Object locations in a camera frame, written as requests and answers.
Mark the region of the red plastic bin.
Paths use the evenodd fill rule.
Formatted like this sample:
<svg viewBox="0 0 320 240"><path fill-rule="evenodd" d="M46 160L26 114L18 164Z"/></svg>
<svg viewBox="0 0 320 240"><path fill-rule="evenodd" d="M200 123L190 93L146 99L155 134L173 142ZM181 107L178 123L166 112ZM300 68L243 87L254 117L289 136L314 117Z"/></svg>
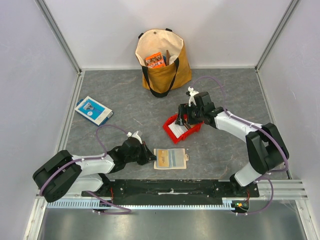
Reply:
<svg viewBox="0 0 320 240"><path fill-rule="evenodd" d="M183 126L176 124L178 114L174 114L169 117L166 122L163 124L162 128L171 139L174 144L178 144L181 141L184 141L190 135L200 131L203 122L190 125L185 123Z"/></svg>

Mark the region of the beige leather card holder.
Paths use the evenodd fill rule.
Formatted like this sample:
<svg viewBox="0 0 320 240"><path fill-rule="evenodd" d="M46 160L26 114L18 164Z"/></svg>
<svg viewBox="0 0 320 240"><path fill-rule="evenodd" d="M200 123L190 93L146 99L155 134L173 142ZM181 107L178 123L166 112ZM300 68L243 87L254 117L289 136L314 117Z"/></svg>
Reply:
<svg viewBox="0 0 320 240"><path fill-rule="evenodd" d="M154 162L155 170L185 170L189 156L184 148L170 148L153 150L156 160Z"/></svg>

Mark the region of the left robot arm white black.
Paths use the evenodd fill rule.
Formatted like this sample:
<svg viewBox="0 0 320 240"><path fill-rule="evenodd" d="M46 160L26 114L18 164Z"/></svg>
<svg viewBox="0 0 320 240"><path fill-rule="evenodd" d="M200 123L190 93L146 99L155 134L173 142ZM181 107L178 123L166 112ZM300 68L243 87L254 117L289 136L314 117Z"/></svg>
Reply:
<svg viewBox="0 0 320 240"><path fill-rule="evenodd" d="M100 155L78 156L61 150L37 169L32 179L39 195L48 203L83 191L95 192L103 197L111 187L107 174L121 171L128 163L136 162L143 166L156 159L137 135L128 137L122 145Z"/></svg>

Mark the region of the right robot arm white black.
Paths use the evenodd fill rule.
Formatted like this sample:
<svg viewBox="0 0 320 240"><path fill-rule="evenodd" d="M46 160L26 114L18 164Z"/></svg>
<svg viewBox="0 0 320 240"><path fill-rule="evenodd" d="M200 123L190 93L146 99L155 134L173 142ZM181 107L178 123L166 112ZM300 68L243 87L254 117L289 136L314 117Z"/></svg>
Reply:
<svg viewBox="0 0 320 240"><path fill-rule="evenodd" d="M179 104L175 124L206 124L225 131L246 144L248 163L230 178L229 191L242 196L247 186L272 173L288 169L289 152L273 123L258 124L240 118L224 107L215 107L208 92L190 88L187 103Z"/></svg>

